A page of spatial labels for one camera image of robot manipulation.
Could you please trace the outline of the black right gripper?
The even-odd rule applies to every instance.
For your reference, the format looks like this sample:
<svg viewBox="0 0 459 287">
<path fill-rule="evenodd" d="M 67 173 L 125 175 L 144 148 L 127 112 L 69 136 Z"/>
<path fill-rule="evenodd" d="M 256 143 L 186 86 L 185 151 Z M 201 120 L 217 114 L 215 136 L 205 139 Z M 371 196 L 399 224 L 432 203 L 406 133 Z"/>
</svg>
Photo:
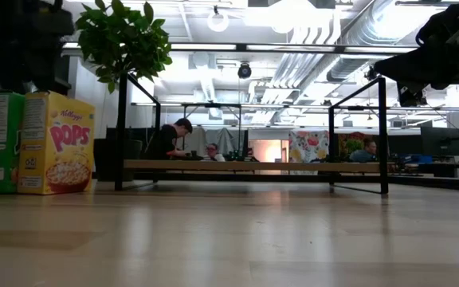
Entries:
<svg viewBox="0 0 459 287">
<path fill-rule="evenodd" d="M 426 87 L 435 90 L 459 85 L 459 44 L 417 48 L 374 64 L 374 70 L 397 81 L 402 107 L 427 104 Z"/>
</svg>

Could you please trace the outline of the yellow Pops cereal box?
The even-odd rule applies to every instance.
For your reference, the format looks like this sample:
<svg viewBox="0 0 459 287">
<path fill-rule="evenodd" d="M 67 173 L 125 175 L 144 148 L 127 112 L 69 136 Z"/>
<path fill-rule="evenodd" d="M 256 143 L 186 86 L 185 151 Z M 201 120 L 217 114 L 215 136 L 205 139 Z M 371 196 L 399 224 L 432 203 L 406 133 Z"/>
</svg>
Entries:
<svg viewBox="0 0 459 287">
<path fill-rule="evenodd" d="M 18 193 L 84 192 L 94 166 L 95 107 L 56 92 L 25 95 Z"/>
</svg>

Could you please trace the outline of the black metal wood shelf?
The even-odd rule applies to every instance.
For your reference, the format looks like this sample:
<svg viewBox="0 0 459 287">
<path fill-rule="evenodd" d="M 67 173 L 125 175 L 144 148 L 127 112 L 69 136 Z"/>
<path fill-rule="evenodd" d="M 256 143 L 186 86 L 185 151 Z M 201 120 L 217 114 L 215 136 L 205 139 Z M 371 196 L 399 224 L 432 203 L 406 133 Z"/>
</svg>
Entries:
<svg viewBox="0 0 459 287">
<path fill-rule="evenodd" d="M 369 89 L 373 85 L 379 88 L 379 143 L 383 145 L 381 159 L 377 163 L 368 163 L 364 167 L 358 167 L 353 163 L 337 163 L 335 161 L 335 110 L 340 108 L 340 105 L 361 92 Z M 341 101 L 333 104 L 328 108 L 329 120 L 329 153 L 328 160 L 324 163 L 258 163 L 233 161 L 224 163 L 209 163 L 209 162 L 189 162 L 189 161 L 173 161 L 173 160 L 141 160 L 141 159 L 125 159 L 124 158 L 124 128 L 116 129 L 116 179 L 115 189 L 121 191 L 123 189 L 123 174 L 128 170 L 201 170 L 201 171 L 251 171 L 251 170 L 270 170 L 270 171 L 327 171 L 329 174 L 325 178 L 325 182 L 330 186 L 334 186 L 336 182 L 343 182 L 344 179 L 335 175 L 336 172 L 364 172 L 377 173 L 377 179 L 367 178 L 366 176 L 357 179 L 357 183 L 377 183 L 380 185 L 379 195 L 386 195 L 389 192 L 388 180 L 388 163 L 387 163 L 387 126 L 386 126 L 386 81 L 383 77 L 377 77 L 362 88 L 356 90 Z"/>
</svg>

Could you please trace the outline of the black computer monitor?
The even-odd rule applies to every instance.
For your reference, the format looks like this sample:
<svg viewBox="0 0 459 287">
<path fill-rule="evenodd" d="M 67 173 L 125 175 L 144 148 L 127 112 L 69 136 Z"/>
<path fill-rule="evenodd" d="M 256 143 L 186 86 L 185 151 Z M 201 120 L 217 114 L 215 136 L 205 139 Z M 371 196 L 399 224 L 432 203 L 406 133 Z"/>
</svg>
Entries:
<svg viewBox="0 0 459 287">
<path fill-rule="evenodd" d="M 459 156 L 457 128 L 421 127 L 422 150 L 431 156 Z"/>
</svg>

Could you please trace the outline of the person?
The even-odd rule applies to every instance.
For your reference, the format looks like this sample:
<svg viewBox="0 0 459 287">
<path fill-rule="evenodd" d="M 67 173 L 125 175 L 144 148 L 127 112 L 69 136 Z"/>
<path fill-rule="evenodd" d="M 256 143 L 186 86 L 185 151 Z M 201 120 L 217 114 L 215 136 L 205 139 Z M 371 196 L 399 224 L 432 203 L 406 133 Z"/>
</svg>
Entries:
<svg viewBox="0 0 459 287">
<path fill-rule="evenodd" d="M 376 160 L 376 142 L 371 139 L 363 140 L 363 149 L 353 151 L 349 160 L 355 163 L 368 163 Z"/>
<path fill-rule="evenodd" d="M 187 118 L 181 118 L 173 124 L 164 124 L 155 132 L 144 152 L 144 159 L 169 160 L 186 157 L 183 150 L 176 146 L 177 140 L 192 133 L 193 127 Z"/>
<path fill-rule="evenodd" d="M 206 146 L 206 155 L 204 156 L 206 161 L 225 162 L 226 159 L 218 150 L 218 145 L 215 143 L 209 143 Z"/>
</svg>

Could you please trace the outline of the floral patterned cloth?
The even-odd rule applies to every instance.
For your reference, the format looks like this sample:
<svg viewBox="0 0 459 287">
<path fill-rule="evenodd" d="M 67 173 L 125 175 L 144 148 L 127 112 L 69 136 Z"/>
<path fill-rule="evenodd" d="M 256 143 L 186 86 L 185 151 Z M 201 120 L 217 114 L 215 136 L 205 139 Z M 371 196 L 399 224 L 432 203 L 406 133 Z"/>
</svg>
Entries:
<svg viewBox="0 0 459 287">
<path fill-rule="evenodd" d="M 328 131 L 290 131 L 288 133 L 288 161 L 290 163 L 310 163 L 325 159 L 328 154 Z"/>
</svg>

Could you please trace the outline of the green leafy plant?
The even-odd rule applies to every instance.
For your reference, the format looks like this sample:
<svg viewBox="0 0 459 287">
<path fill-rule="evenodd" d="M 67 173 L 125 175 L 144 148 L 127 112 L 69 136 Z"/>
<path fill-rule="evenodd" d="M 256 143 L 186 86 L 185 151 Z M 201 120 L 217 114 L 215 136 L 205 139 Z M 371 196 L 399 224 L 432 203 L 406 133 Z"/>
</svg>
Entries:
<svg viewBox="0 0 459 287">
<path fill-rule="evenodd" d="M 142 10 L 133 10 L 121 0 L 109 4 L 95 0 L 95 4 L 94 8 L 83 5 L 76 20 L 78 45 L 83 59 L 96 67 L 98 81 L 106 84 L 109 92 L 129 73 L 153 81 L 172 64 L 165 20 L 155 16 L 149 2 Z"/>
</svg>

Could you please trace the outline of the black plant pot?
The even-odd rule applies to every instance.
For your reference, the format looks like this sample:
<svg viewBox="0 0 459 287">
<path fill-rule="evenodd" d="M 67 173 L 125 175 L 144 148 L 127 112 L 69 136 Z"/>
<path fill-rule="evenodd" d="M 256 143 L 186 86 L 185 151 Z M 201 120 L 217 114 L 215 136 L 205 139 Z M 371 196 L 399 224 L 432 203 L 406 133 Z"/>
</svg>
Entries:
<svg viewBox="0 0 459 287">
<path fill-rule="evenodd" d="M 124 141 L 124 159 L 139 159 L 143 142 Z M 114 182 L 116 179 L 116 140 L 95 139 L 94 160 L 96 177 L 99 182 Z"/>
</svg>

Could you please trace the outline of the black aluminium rig frame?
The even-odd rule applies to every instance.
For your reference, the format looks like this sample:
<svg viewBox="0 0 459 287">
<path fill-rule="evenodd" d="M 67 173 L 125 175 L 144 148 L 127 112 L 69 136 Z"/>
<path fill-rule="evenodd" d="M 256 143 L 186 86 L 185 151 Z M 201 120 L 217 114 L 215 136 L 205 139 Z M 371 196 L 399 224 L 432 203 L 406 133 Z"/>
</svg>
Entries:
<svg viewBox="0 0 459 287">
<path fill-rule="evenodd" d="M 193 173 L 135 173 L 134 180 L 157 181 L 221 181 L 263 183 L 380 183 L 373 175 L 254 175 L 254 174 L 193 174 Z M 459 191 L 457 178 L 427 178 L 388 176 L 389 184 L 433 187 Z"/>
</svg>

